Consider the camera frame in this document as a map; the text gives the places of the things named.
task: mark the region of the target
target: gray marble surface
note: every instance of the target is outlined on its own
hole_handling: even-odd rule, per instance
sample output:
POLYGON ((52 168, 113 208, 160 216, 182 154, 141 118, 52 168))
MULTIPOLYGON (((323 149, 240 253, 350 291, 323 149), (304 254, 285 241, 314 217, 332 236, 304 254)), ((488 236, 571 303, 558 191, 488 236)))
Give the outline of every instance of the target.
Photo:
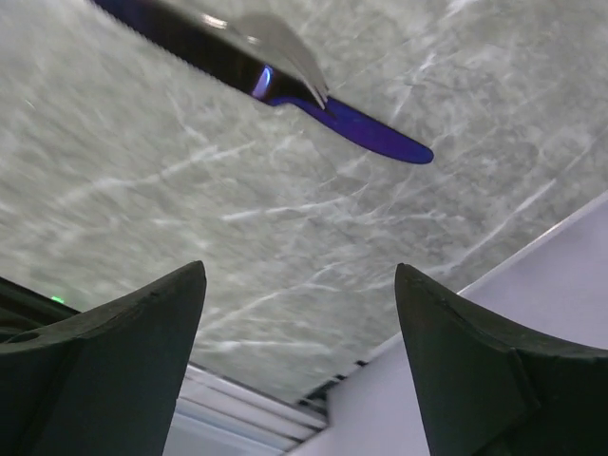
POLYGON ((398 262, 460 289, 608 188, 603 0, 217 3, 286 17, 435 163, 255 104, 86 0, 3 0, 1 276, 84 310, 202 259, 193 359, 293 401, 398 331, 398 262))

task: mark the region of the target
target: fork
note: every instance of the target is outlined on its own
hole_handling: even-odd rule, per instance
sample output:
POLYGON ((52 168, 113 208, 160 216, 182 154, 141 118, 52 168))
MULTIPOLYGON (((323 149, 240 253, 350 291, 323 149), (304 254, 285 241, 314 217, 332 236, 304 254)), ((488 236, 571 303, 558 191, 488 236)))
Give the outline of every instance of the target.
POLYGON ((271 13, 250 12, 231 21, 208 13, 203 13, 201 18, 209 27, 231 30, 251 45, 273 49, 294 66, 319 107, 325 109, 329 89, 323 72, 313 53, 281 17, 271 13))

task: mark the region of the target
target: white wall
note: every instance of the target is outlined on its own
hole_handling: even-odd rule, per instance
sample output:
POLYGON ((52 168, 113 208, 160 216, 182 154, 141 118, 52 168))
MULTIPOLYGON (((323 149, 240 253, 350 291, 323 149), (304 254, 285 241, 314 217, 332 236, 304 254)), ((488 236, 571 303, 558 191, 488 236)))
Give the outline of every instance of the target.
MULTIPOLYGON (((608 194, 462 291, 535 330, 608 349, 608 194)), ((330 391, 330 428, 294 456, 427 456, 401 334, 330 391)))

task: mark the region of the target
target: purple knife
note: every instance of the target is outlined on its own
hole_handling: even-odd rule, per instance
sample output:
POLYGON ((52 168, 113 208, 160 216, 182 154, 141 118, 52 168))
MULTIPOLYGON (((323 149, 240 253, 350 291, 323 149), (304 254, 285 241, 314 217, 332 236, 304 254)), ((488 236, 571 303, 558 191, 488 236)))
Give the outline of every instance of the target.
POLYGON ((235 46, 162 0, 90 0, 185 63, 270 106, 296 105, 347 140, 400 162, 432 162, 425 145, 330 97, 322 109, 301 81, 235 46))

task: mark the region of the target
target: table surface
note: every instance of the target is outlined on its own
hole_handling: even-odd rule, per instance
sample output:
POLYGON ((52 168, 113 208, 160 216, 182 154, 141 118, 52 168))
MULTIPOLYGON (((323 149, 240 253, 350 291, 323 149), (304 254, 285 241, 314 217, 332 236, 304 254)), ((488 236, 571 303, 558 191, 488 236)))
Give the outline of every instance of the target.
POLYGON ((86 310, 201 259, 193 360, 293 402, 398 332, 397 263, 461 289, 608 186, 602 0, 216 3, 284 16, 436 161, 257 104, 86 0, 1 2, 1 276, 86 310))

